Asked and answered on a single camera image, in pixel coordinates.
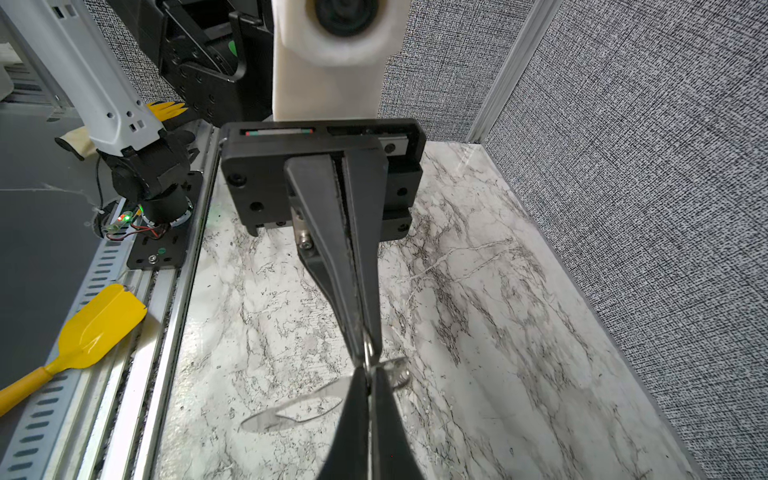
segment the textured gray panel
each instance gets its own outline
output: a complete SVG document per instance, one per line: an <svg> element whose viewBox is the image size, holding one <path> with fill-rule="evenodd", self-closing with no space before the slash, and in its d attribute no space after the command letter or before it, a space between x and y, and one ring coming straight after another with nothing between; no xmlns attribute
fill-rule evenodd
<svg viewBox="0 0 768 480"><path fill-rule="evenodd" d="M768 475L768 6L566 0L486 148L711 478Z"/></svg>
<svg viewBox="0 0 768 480"><path fill-rule="evenodd" d="M464 141L533 0L412 0L387 62L379 116L414 117L429 140Z"/></svg>
<svg viewBox="0 0 768 480"><path fill-rule="evenodd" d="M141 51L133 35L106 0L84 2L141 99L145 102L181 101L176 91L157 73L157 66Z"/></svg>

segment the metal rod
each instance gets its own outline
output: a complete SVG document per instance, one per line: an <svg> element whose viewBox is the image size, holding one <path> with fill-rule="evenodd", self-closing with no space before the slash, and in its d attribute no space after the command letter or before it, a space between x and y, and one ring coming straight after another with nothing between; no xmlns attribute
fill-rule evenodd
<svg viewBox="0 0 768 480"><path fill-rule="evenodd" d="M155 277L152 296L147 305L147 316L141 323L141 334L101 470L102 478L124 478L130 468L131 453L141 427L141 407L160 347L163 320L174 292L175 280L175 269L160 270Z"/></svg>
<svg viewBox="0 0 768 480"><path fill-rule="evenodd" d="M160 435L162 424L165 420L167 394L170 379L173 378L176 369L181 327L187 317L187 308L192 293L192 282L195 270L197 269L197 258L199 257L200 246L203 242L203 231L205 230L208 206L218 170L218 141L219 129L213 128L206 150L200 150L200 155L204 155L203 187L200 189L200 198L191 220L192 234L190 235L190 245L187 249L187 259L184 261L184 265L181 266L177 280L176 296L171 307L167 333L163 340L158 361L157 379L155 380L154 389L152 390L152 396L147 408L144 434L141 437L136 454L134 479L144 480L149 478L154 467L157 437Z"/></svg>
<svg viewBox="0 0 768 480"><path fill-rule="evenodd" d="M151 271L141 272L139 287L135 291L137 298L144 299L146 297L151 277ZM110 371L107 386L104 390L104 396L101 399L93 429L91 430L91 437L88 440L88 446L85 448L83 460L80 464L78 480L88 480L91 478L94 468L101 456L104 441L106 441L109 435L108 426L110 420L113 418L116 402L119 402L120 400L118 398L118 387L121 384L123 371L129 363L131 347L135 338L136 330L118 343L115 362Z"/></svg>
<svg viewBox="0 0 768 480"><path fill-rule="evenodd" d="M537 0L528 12L518 37L509 49L502 68L485 96L480 111L467 133L466 142L482 143L502 113L507 100L531 61L538 44L563 0Z"/></svg>

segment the bolt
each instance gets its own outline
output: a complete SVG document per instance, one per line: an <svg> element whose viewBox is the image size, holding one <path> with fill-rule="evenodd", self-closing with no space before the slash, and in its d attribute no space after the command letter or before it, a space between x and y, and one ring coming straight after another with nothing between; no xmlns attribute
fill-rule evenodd
<svg viewBox="0 0 768 480"><path fill-rule="evenodd" d="M229 185L232 185L233 187L242 187L243 185L245 185L246 181L247 179L245 175L229 174L229 176L227 176L227 183L229 183Z"/></svg>
<svg viewBox="0 0 768 480"><path fill-rule="evenodd" d="M299 248L301 250L309 250L312 247L312 237L310 237L307 232L302 232L301 235L299 235Z"/></svg>

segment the marble countertop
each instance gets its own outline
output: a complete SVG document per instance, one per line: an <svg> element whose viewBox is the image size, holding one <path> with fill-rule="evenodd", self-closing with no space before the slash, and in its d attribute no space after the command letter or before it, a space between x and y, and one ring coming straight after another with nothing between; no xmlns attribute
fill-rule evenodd
<svg viewBox="0 0 768 480"><path fill-rule="evenodd" d="M426 478L696 478L483 147L428 142L409 235L382 244L382 359ZM352 372L291 229L250 237L217 180L154 474L314 478L341 409L240 422Z"/></svg>

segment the yellow spatula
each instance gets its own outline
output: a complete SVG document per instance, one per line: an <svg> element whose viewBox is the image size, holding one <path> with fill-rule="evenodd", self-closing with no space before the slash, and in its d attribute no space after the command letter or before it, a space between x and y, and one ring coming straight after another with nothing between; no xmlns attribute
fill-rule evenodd
<svg viewBox="0 0 768 480"><path fill-rule="evenodd" d="M164 101L163 103L151 103L147 104L155 117L159 121L166 121L169 118L177 117L187 111L183 103L176 103L175 101Z"/></svg>
<svg viewBox="0 0 768 480"><path fill-rule="evenodd" d="M58 337L58 358L0 390L0 415L30 396L57 373L84 369L101 360L147 314L122 285L110 285L64 325Z"/></svg>

